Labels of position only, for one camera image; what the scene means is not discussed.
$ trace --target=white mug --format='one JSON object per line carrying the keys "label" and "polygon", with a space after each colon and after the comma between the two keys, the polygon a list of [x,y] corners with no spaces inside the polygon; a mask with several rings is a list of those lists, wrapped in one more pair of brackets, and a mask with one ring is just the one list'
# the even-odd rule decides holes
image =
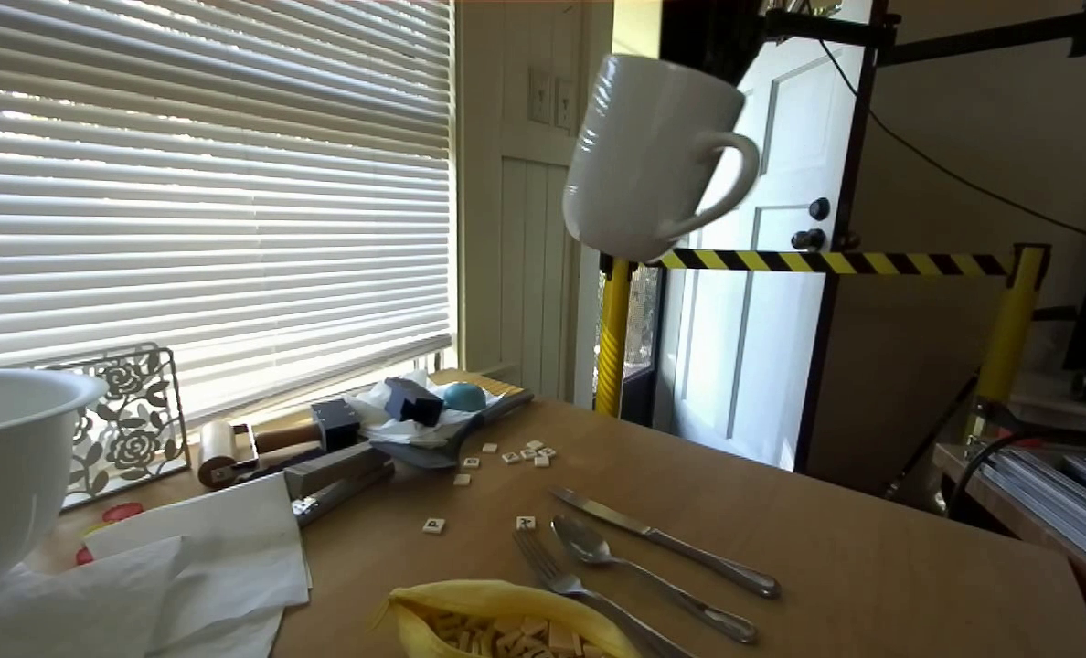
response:
{"label": "white mug", "polygon": [[[644,262],[731,212],[761,170],[758,143],[731,132],[740,108],[720,76],[605,54],[564,195],[569,239]],[[712,207],[694,212],[725,145],[737,149],[737,177]]]}

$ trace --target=silverware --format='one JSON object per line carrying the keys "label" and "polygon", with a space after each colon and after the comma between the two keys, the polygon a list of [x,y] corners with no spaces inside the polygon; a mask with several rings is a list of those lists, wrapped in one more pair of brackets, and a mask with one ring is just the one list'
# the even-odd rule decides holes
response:
{"label": "silverware", "polygon": [[595,533],[591,528],[583,522],[572,522],[567,516],[556,516],[550,519],[556,528],[556,536],[564,536],[564,545],[572,552],[578,564],[583,567],[626,567],[626,569],[637,569],[644,574],[645,582],[653,582],[661,592],[670,592],[681,606],[688,606],[689,613],[698,613],[701,622],[708,622],[717,633],[737,640],[737,644],[758,644],[758,624],[745,622],[745,619],[736,619],[736,613],[725,613],[701,601],[694,601],[688,588],[666,582],[661,574],[638,567],[638,564],[628,564],[621,561],[611,543],[602,533]]}
{"label": "silverware", "polygon": [[638,635],[653,656],[666,658],[688,658],[688,651],[681,644],[672,644],[670,635],[661,635],[653,624],[645,624],[644,619],[637,619],[633,612],[616,606],[613,601],[591,592],[582,586],[582,578],[572,569],[567,569],[538,536],[538,529],[515,529],[515,550],[520,557],[531,564],[532,578],[542,588],[582,601],[602,613],[611,613],[613,622],[621,622],[633,635]]}
{"label": "silverware", "polygon": [[661,545],[670,552],[681,552],[681,557],[688,557],[688,561],[717,569],[720,578],[728,578],[728,582],[736,582],[736,586],[740,586],[740,588],[750,588],[750,592],[758,592],[765,601],[775,601],[779,596],[779,582],[775,578],[758,574],[758,569],[750,569],[740,564],[728,564],[728,561],[720,561],[712,552],[701,552],[701,550],[694,550],[694,545],[688,545],[688,543],[681,543],[681,536],[672,536],[672,533],[666,533],[659,528],[645,528],[645,522],[637,522],[637,519],[621,516],[611,505],[588,502],[578,490],[558,490],[550,497],[564,502],[564,505],[569,505],[569,510],[578,510],[582,516],[591,516],[591,519],[611,522],[611,528],[616,528],[626,533],[638,533],[652,545]]}

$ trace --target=wall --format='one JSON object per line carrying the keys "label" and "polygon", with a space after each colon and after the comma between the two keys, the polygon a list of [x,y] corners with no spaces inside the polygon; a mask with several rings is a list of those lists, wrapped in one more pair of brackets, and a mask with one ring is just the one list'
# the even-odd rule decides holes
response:
{"label": "wall", "polygon": [[458,5],[460,365],[542,400],[572,390],[578,248],[558,189],[605,32],[595,0]]}
{"label": "wall", "polygon": [[[898,39],[1079,11],[1070,0],[892,0]],[[1086,58],[1035,45],[878,70],[871,109],[961,177],[1086,228]],[[1086,239],[961,189],[871,126],[851,231],[861,248],[1005,256],[1050,240],[1042,305],[1079,305]],[[978,361],[998,281],[842,281],[806,473],[881,490]],[[1032,333],[1026,372],[1057,378],[1065,337]]]}

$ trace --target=napkin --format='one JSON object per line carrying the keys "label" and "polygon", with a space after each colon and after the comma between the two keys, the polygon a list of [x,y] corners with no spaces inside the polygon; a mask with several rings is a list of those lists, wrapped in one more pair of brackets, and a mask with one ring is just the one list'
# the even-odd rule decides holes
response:
{"label": "napkin", "polygon": [[0,578],[0,658],[263,658],[309,588],[281,476],[130,516],[87,550],[87,567]]}

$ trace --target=yellow pole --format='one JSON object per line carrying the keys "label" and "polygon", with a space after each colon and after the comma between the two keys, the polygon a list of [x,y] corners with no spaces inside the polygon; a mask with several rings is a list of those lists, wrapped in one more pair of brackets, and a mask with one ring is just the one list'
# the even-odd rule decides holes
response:
{"label": "yellow pole", "polygon": [[600,382],[591,411],[616,416],[621,401],[621,356],[626,356],[626,316],[628,316],[628,276],[633,262],[605,256],[602,321],[600,321]]}
{"label": "yellow pole", "polygon": [[1050,245],[1017,245],[1007,284],[985,337],[978,382],[977,382],[977,426],[968,441],[983,439],[983,405],[1005,405],[1014,395],[1014,382],[1021,371],[1021,351],[1026,341],[1032,311],[1037,305],[1037,289],[1045,281]]}

